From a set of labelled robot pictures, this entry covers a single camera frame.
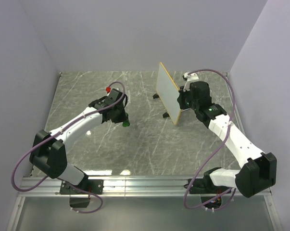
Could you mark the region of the green whiteboard eraser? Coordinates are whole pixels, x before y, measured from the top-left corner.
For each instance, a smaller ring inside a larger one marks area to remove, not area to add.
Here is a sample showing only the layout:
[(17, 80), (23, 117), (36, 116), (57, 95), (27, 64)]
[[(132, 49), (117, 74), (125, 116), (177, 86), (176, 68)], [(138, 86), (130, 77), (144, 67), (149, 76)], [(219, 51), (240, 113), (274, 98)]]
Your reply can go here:
[(122, 126), (125, 127), (125, 128), (130, 126), (128, 113), (125, 113), (125, 115), (123, 117)]

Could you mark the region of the orange framed whiteboard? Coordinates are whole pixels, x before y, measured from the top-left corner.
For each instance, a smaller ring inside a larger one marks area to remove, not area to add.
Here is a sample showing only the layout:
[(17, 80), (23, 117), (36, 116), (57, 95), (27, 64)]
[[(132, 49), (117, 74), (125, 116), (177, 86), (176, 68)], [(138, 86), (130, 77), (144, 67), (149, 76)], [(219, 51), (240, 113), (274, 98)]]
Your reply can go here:
[(179, 122), (182, 109), (177, 101), (179, 97), (179, 87), (174, 82), (162, 62), (159, 63), (156, 93), (159, 95), (167, 113), (173, 124), (176, 126)]

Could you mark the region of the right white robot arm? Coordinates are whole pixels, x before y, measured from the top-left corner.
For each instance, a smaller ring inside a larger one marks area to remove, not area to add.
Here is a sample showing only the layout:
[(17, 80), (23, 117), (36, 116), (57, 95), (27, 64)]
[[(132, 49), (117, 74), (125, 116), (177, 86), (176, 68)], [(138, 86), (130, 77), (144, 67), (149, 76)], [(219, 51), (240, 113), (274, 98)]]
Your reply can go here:
[(234, 155), (239, 170), (216, 167), (204, 173), (203, 178), (189, 180), (190, 193), (222, 193), (237, 189), (249, 198), (276, 183), (277, 158), (255, 146), (233, 123), (232, 116), (214, 103), (207, 82), (200, 81), (196, 72), (183, 75), (185, 85), (177, 99), (181, 109), (191, 109), (196, 118), (214, 133)]

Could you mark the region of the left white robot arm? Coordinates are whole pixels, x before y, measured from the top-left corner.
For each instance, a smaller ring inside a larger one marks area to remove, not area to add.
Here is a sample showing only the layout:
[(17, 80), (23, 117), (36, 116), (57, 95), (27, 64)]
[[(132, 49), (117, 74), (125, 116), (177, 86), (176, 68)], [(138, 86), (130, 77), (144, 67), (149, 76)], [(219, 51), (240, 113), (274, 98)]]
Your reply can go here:
[(39, 131), (34, 139), (34, 150), (29, 161), (46, 176), (71, 184), (76, 193), (89, 191), (88, 175), (68, 163), (67, 152), (87, 131), (111, 121), (130, 125), (125, 111), (127, 95), (118, 89), (107, 88), (107, 95), (92, 101), (78, 116), (50, 132)]

